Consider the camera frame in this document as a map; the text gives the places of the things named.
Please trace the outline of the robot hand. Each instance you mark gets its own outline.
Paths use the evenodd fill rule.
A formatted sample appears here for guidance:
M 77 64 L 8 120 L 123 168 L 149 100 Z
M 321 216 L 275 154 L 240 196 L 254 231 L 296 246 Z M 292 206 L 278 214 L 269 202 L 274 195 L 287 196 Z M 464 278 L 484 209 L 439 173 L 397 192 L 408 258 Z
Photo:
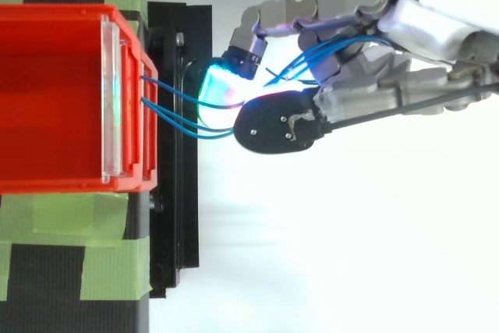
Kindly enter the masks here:
M 248 8 L 207 68 L 211 139 L 258 154 L 337 129 L 461 111 L 498 92 L 498 0 L 269 0 Z

